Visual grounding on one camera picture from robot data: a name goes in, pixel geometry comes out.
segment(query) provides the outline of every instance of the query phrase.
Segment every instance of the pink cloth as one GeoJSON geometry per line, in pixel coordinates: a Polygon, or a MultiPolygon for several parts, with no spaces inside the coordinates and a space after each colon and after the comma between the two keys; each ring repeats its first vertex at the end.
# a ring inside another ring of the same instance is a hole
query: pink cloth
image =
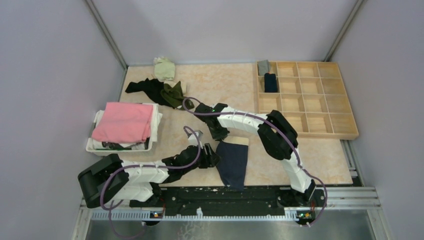
{"type": "Polygon", "coordinates": [[[116,144],[144,143],[150,137],[153,105],[108,102],[91,137],[116,144]]]}

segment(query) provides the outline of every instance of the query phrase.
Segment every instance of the table surface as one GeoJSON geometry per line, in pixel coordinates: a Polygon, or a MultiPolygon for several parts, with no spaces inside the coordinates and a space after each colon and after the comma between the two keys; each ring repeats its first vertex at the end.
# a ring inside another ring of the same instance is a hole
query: table surface
{"type": "MultiPolygon", "coordinates": [[[[256,66],[253,63],[177,65],[174,82],[187,83],[185,96],[195,97],[206,105],[225,103],[247,112],[256,112],[255,101],[256,66]]],[[[123,84],[120,102],[152,103],[144,92],[126,93],[130,82],[152,79],[153,66],[129,67],[123,84]]],[[[183,126],[201,130],[203,143],[216,149],[206,124],[188,112],[159,106],[163,118],[158,129],[158,142],[147,155],[125,155],[120,157],[135,162],[153,162],[179,154],[188,146],[183,126]]],[[[229,129],[230,136],[249,138],[249,153],[244,184],[290,185],[290,180],[280,161],[270,157],[258,136],[229,129]]],[[[298,149],[303,166],[325,184],[352,184],[342,145],[338,139],[298,138],[298,149]]],[[[180,180],[163,184],[175,187],[223,186],[216,168],[194,169],[180,180]]]]}

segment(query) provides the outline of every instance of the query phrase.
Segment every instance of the white cloth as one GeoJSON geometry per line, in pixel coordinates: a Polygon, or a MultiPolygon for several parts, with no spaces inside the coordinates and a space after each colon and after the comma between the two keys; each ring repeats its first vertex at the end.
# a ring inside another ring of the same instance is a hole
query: white cloth
{"type": "MultiPolygon", "coordinates": [[[[153,105],[153,111],[151,114],[151,122],[150,122],[150,142],[154,143],[158,141],[158,127],[159,127],[159,123],[161,122],[162,116],[163,114],[159,112],[159,105],[157,103],[143,103],[143,104],[148,104],[148,105],[153,105]]],[[[100,110],[97,116],[97,120],[95,123],[95,127],[97,127],[97,125],[99,124],[100,120],[103,117],[103,114],[105,113],[105,111],[100,110]]],[[[103,146],[101,141],[97,141],[91,138],[91,142],[92,142],[92,148],[93,149],[107,149],[109,150],[109,148],[106,148],[103,146]]],[[[131,150],[145,150],[145,144],[144,143],[119,143],[119,142],[115,142],[116,144],[121,145],[123,148],[129,148],[131,147],[131,150]]]]}

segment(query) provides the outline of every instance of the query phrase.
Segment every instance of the wooden tray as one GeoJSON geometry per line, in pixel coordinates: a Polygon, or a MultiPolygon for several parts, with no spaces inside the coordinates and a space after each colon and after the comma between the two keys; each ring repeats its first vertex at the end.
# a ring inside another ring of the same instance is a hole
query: wooden tray
{"type": "Polygon", "coordinates": [[[283,116],[300,137],[353,140],[358,137],[345,85],[335,62],[270,61],[278,92],[264,92],[257,76],[259,113],[283,116]]]}

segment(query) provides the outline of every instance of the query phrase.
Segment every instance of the gray wall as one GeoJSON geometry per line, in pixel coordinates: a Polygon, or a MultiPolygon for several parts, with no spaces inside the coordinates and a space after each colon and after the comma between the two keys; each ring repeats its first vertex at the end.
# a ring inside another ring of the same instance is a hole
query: gray wall
{"type": "Polygon", "coordinates": [[[398,239],[423,238],[423,13],[422,0],[368,1],[333,58],[359,129],[359,165],[398,239]]]}
{"type": "Polygon", "coordinates": [[[123,70],[82,0],[0,4],[0,233],[71,237],[95,112],[123,70]]]}
{"type": "Polygon", "coordinates": [[[354,0],[94,0],[129,65],[322,60],[354,0]]]}

